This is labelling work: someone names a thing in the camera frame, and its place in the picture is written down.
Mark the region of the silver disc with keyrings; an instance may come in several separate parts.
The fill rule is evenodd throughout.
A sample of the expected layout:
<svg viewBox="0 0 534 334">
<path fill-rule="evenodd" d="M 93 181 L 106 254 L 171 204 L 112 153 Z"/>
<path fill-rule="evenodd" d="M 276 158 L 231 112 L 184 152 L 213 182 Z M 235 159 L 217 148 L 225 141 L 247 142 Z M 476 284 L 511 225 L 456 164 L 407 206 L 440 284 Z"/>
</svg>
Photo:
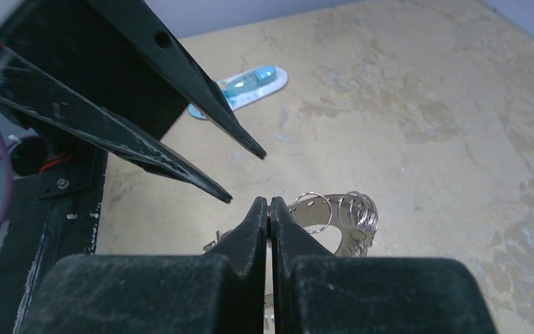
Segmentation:
<svg viewBox="0 0 534 334">
<path fill-rule="evenodd" d="M 310 191 L 298 196 L 288 210 L 311 235 L 338 229 L 341 241 L 334 254 L 340 257 L 365 257 L 378 230 L 375 202 L 359 191 L 327 195 Z"/>
</svg>

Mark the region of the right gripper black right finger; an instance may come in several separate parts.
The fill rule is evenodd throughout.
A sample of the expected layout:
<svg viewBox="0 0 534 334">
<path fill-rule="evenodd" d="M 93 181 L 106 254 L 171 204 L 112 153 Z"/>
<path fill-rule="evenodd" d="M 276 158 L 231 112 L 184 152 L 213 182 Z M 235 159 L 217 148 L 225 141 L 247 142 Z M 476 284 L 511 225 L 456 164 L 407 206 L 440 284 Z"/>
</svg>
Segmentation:
<svg viewBox="0 0 534 334">
<path fill-rule="evenodd" d="M 440 257 L 337 257 L 270 204 L 277 333 L 495 333 L 471 272 Z"/>
</svg>

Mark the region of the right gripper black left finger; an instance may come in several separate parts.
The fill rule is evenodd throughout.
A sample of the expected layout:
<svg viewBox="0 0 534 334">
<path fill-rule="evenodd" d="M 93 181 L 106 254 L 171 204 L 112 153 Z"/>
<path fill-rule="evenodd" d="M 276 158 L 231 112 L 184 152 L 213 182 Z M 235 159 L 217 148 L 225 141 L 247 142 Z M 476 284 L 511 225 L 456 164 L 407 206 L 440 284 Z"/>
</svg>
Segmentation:
<svg viewBox="0 0 534 334">
<path fill-rule="evenodd" d="M 43 281 L 23 333 L 262 333 L 268 203 L 203 255 L 72 255 Z"/>
</svg>

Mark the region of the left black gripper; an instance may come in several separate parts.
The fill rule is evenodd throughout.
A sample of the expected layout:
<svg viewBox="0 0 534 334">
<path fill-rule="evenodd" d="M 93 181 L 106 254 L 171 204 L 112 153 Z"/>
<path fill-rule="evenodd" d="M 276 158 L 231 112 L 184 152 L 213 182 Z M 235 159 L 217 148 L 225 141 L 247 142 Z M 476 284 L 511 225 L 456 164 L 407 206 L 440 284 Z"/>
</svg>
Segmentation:
<svg viewBox="0 0 534 334">
<path fill-rule="evenodd" d="M 5 117 L 66 150 L 95 145 L 229 203 L 221 185 L 161 141 L 187 101 L 265 159 L 218 84 L 144 1 L 22 1 L 0 23 Z"/>
</svg>

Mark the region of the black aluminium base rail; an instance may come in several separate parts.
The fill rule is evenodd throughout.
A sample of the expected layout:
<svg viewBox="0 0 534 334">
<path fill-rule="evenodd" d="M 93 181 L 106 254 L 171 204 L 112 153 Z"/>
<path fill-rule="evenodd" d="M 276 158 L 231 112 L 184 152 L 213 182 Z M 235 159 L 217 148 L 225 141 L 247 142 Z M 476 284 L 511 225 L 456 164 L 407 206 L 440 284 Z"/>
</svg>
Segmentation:
<svg viewBox="0 0 534 334">
<path fill-rule="evenodd" d="M 0 333 L 20 333 L 57 261 L 96 250 L 107 154 L 93 146 L 52 152 L 32 135 L 8 149 L 16 178 L 0 245 Z"/>
</svg>

